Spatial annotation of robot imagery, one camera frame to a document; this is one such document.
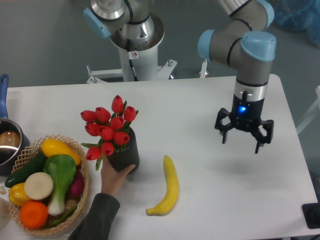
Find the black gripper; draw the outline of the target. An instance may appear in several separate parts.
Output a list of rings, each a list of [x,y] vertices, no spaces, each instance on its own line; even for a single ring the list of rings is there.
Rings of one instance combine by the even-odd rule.
[[[264,99],[259,101],[242,101],[237,96],[233,96],[231,112],[221,108],[216,117],[214,128],[222,135],[222,143],[227,141],[228,131],[236,128],[245,132],[256,130],[254,135],[257,143],[255,154],[264,144],[270,144],[273,139],[274,121],[261,120]],[[223,124],[223,120],[228,118],[229,122]]]

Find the person's hand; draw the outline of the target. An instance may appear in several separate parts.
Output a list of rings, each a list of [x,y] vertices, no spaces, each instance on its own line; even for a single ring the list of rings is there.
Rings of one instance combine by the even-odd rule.
[[[126,176],[136,167],[131,164],[121,171],[116,171],[107,157],[103,158],[101,169],[101,193],[116,197]]]

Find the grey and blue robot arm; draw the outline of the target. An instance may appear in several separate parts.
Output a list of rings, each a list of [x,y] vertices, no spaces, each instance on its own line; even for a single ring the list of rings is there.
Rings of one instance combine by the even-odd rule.
[[[257,146],[272,141],[274,122],[262,120],[276,38],[266,32],[274,19],[273,7],[264,0],[222,0],[230,18],[223,31],[206,30],[197,43],[201,58],[237,71],[232,109],[222,108],[215,128],[223,137],[232,129],[252,134]],[[126,82],[159,80],[158,46],[164,25],[150,11],[148,0],[93,0],[83,11],[90,28],[101,38],[110,38],[118,48]]]

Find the dark grey sleeved forearm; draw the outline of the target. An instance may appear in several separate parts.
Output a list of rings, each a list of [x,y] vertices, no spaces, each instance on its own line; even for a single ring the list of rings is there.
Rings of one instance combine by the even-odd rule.
[[[68,240],[107,240],[120,206],[115,197],[106,193],[96,194],[89,212]]]

